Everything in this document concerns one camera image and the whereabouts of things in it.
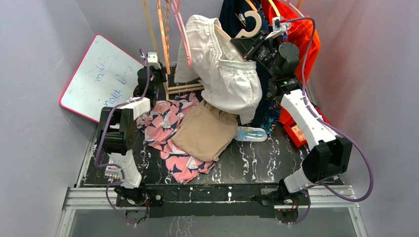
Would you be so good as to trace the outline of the white shorts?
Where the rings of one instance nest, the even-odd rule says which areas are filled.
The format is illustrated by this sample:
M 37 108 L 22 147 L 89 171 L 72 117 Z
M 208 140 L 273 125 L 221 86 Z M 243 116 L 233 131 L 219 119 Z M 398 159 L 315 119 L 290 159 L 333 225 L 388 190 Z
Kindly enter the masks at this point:
M 200 78 L 202 98 L 212 106 L 252 122 L 262 99 L 261 84 L 254 61 L 244 61 L 236 49 L 219 33 L 217 18 L 192 15 L 185 24 L 191 64 L 184 44 L 180 44 L 174 74 L 175 83 Z

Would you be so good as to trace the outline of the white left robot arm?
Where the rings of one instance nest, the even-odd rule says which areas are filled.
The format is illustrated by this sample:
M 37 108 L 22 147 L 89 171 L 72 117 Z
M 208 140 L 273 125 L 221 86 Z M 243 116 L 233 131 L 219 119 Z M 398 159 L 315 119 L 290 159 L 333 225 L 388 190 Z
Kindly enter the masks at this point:
M 120 178 L 119 185 L 131 189 L 128 199 L 135 205 L 143 205 L 148 197 L 140 187 L 142 176 L 132 153 L 136 119 L 151 110 L 160 84 L 166 81 L 166 72 L 162 64 L 139 69 L 132 97 L 114 107 L 103 107 L 100 114 L 95 166 L 113 168 Z

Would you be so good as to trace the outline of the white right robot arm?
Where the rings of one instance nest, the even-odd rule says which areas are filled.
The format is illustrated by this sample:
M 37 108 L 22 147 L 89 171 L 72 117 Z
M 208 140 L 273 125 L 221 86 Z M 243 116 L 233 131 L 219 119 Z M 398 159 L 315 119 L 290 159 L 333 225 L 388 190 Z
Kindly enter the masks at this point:
M 270 92 L 296 122 L 310 149 L 300 169 L 279 182 L 279 200 L 292 204 L 301 190 L 345 173 L 352 143 L 328 128 L 303 94 L 295 75 L 299 65 L 298 47 L 290 42 L 279 43 L 265 31 L 250 38 L 232 38 L 230 42 L 244 59 L 260 63 L 270 73 Z

